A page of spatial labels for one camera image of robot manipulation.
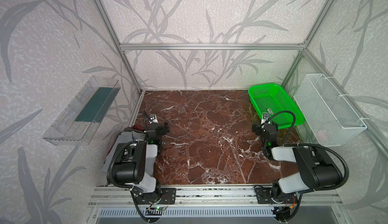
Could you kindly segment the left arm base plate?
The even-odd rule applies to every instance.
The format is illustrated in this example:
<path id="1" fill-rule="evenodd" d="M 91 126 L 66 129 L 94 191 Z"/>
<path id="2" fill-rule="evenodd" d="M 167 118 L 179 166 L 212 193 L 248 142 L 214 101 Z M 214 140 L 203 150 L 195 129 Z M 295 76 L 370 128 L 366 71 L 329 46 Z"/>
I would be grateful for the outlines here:
<path id="1" fill-rule="evenodd" d="M 135 194 L 137 204 L 164 204 L 170 205 L 175 204 L 177 196 L 176 188 L 167 188 L 162 187 L 161 189 L 157 189 L 155 192 L 147 193 L 147 194 Z"/>

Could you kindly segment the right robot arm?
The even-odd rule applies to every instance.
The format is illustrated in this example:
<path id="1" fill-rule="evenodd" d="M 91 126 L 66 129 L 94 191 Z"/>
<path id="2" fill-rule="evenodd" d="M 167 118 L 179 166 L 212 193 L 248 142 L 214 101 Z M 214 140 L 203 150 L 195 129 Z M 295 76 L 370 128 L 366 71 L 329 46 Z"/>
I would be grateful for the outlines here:
<path id="1" fill-rule="evenodd" d="M 278 128 L 269 123 L 253 124 L 260 136 L 262 152 L 269 160 L 295 163 L 298 172 L 275 180 L 271 188 L 257 192 L 264 200 L 285 203 L 296 194 L 333 190 L 349 178 L 349 167 L 335 151 L 317 144 L 283 145 L 277 143 Z"/>

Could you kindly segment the grey long sleeve shirt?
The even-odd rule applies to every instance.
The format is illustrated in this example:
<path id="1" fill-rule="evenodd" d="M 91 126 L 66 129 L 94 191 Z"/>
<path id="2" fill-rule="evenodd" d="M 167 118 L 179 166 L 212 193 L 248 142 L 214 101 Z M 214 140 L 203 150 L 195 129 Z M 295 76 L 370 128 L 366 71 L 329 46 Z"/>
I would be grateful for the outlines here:
<path id="1" fill-rule="evenodd" d="M 116 139 L 116 142 L 114 143 L 111 151 L 107 155 L 106 161 L 105 161 L 101 171 L 105 172 L 105 173 L 108 171 L 109 164 L 111 163 L 113 155 L 118 147 L 118 144 L 128 143 L 131 141 L 143 141 L 144 139 L 145 139 L 145 133 L 143 133 L 143 132 L 140 132 L 140 133 L 135 132 L 135 131 L 121 132 L 119 134 L 118 138 Z"/>

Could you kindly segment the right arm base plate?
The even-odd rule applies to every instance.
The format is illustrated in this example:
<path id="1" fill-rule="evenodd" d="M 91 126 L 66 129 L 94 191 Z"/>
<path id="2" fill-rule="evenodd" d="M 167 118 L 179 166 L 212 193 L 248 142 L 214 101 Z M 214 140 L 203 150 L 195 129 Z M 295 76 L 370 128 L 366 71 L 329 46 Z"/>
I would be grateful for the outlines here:
<path id="1" fill-rule="evenodd" d="M 259 204 L 294 205 L 298 202 L 296 193 L 284 193 L 278 186 L 255 186 L 254 191 Z"/>

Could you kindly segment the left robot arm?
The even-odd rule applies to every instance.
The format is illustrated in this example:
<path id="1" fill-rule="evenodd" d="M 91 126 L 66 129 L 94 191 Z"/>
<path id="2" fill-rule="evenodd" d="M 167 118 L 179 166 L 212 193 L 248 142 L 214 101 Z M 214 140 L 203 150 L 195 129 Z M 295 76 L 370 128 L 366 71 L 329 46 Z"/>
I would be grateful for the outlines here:
<path id="1" fill-rule="evenodd" d="M 106 161 L 107 183 L 139 196 L 159 198 L 161 187 L 153 177 L 154 164 L 163 150 L 162 137 L 169 132 L 168 123 L 157 122 L 143 130 L 124 129 Z"/>

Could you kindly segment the green plastic basket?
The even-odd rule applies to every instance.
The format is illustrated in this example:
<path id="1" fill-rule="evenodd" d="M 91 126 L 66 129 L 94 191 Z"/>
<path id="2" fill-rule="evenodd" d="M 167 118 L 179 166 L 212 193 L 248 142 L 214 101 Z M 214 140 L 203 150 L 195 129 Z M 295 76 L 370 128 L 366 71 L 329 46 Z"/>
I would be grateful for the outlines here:
<path id="1" fill-rule="evenodd" d="M 305 122 L 305 117 L 299 107 L 280 85 L 267 83 L 253 86 L 248 89 L 248 94 L 260 119 L 265 113 L 274 115 L 282 112 L 270 121 L 272 124 L 278 125 L 280 130 L 292 126 L 293 116 L 289 112 L 292 112 L 296 117 L 295 127 Z"/>

